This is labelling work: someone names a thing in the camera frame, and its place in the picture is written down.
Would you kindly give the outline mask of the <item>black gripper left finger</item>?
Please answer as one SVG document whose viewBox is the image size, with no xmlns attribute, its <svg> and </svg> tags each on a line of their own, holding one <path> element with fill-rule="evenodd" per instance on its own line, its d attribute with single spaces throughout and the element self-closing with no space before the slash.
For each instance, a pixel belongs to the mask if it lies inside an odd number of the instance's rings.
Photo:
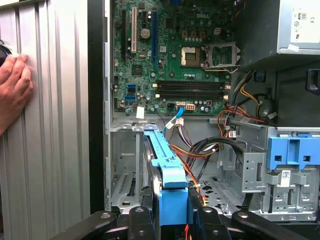
<svg viewBox="0 0 320 240">
<path fill-rule="evenodd" d="M 155 240 L 152 192 L 142 193 L 141 205 L 122 214 L 103 210 L 52 237 L 53 240 Z"/>
</svg>

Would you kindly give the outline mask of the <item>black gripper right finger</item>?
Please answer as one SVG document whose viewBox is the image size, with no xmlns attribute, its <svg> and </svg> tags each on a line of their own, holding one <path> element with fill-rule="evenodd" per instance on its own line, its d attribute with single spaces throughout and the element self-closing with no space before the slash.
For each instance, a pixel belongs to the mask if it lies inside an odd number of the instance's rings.
<svg viewBox="0 0 320 240">
<path fill-rule="evenodd" d="M 223 222 L 222 214 L 210 206 L 196 189 L 188 193 L 188 240 L 303 240 L 304 237 L 247 210 L 232 214 Z"/>
</svg>

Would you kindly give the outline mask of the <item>person's bare hand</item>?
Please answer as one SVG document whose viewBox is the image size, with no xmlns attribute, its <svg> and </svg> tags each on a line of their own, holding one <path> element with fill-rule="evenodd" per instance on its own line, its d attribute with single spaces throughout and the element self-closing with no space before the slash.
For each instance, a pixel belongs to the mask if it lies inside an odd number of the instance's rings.
<svg viewBox="0 0 320 240">
<path fill-rule="evenodd" d="M 0 134 L 19 117 L 33 93 L 27 56 L 8 55 L 0 67 Z"/>
</svg>

